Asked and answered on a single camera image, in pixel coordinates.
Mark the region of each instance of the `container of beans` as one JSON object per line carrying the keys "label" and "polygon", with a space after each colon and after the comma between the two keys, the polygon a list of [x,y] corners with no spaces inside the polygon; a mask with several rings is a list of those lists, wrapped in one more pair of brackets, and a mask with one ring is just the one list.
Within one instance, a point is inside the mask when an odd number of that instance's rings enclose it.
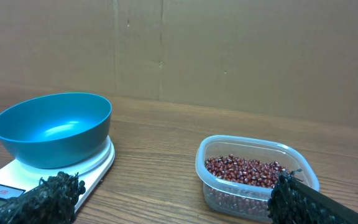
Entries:
{"label": "container of beans", "polygon": [[237,136],[210,136],[198,149],[196,171],[204,182],[208,206],[217,211],[271,222],[267,200],[280,173],[289,174],[319,190],[319,181],[306,159],[278,142]]}

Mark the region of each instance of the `scale platform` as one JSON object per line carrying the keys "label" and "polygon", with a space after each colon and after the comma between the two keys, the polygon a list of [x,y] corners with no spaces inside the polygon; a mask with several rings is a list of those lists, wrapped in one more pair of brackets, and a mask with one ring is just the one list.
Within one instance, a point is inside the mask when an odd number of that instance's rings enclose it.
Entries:
{"label": "scale platform", "polygon": [[49,176],[56,176],[63,171],[69,175],[78,173],[79,180],[85,181],[86,192],[80,195],[75,205],[76,213],[109,170],[115,156],[114,145],[107,136],[94,156],[72,166],[38,169],[15,159],[0,169],[0,206],[4,205],[7,199],[18,197],[38,186],[41,177],[47,180]]}

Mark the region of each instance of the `plastic bowl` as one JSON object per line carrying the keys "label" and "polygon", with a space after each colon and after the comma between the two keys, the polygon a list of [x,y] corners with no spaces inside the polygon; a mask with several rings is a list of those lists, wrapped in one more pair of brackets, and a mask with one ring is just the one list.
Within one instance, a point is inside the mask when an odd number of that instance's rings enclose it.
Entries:
{"label": "plastic bowl", "polygon": [[278,161],[288,170],[302,169],[295,177],[309,187],[319,190],[319,181],[306,159],[296,150],[277,142],[236,136],[210,136],[198,149],[196,171],[204,182],[204,199],[215,211],[257,221],[271,221],[267,217],[267,200],[272,189],[239,184],[215,177],[205,168],[210,157],[233,154],[245,159],[258,159],[261,163]]}
{"label": "plastic bowl", "polygon": [[94,154],[107,138],[112,105],[91,93],[59,93],[0,114],[0,142],[18,161],[50,169]]}

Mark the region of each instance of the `digital scale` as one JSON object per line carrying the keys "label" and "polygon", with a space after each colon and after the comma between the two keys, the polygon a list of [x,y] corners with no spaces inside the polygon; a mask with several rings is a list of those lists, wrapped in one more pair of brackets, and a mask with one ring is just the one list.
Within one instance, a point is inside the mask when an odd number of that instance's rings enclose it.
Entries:
{"label": "digital scale", "polygon": [[0,206],[4,205],[7,199],[18,197],[37,187],[41,177],[47,180],[48,177],[56,176],[58,172],[63,171],[69,175],[78,173],[79,181],[85,181],[86,192],[79,196],[75,205],[76,213],[109,170],[115,156],[114,146],[110,137],[107,136],[96,150],[96,154],[71,166],[59,169],[38,169],[15,159],[0,169]]}

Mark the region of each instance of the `table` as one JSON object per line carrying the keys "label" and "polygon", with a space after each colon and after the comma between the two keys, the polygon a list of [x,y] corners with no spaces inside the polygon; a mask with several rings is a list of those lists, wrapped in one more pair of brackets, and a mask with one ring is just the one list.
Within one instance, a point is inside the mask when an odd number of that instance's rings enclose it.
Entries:
{"label": "table", "polygon": [[[0,85],[0,112],[55,89]],[[254,223],[211,211],[195,172],[213,134],[277,141],[302,153],[320,191],[358,212],[358,127],[107,96],[116,160],[76,223]],[[0,145],[0,168],[12,160]]]}

